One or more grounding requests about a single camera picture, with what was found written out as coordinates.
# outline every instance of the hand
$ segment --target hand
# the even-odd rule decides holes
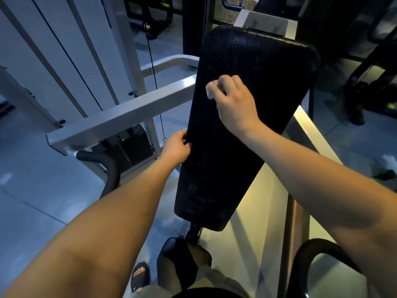
[[[190,154],[191,143],[183,144],[186,131],[179,131],[166,140],[160,158],[167,159],[173,164],[182,164]]]
[[[208,98],[216,101],[220,120],[237,138],[261,124],[254,98],[238,75],[222,75],[210,82],[206,90]]]

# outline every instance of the foot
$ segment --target foot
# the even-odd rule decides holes
[[[139,292],[144,286],[150,284],[150,273],[147,263],[141,262],[136,265],[132,271],[131,291]]]

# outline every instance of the person's right hand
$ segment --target person's right hand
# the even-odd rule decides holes
[[[210,82],[206,91],[209,99],[215,99],[222,123],[237,138],[261,124],[254,98],[238,75],[222,75]]]

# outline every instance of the person's left hand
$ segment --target person's left hand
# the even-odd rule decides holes
[[[168,138],[160,157],[172,161],[175,166],[182,164],[189,156],[192,147],[191,143],[183,144],[182,140],[185,135],[186,131],[179,131]]]

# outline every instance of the left arm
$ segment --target left arm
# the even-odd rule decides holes
[[[122,297],[149,233],[165,183],[186,160],[185,131],[127,185],[98,200],[42,250],[5,293],[9,297]]]

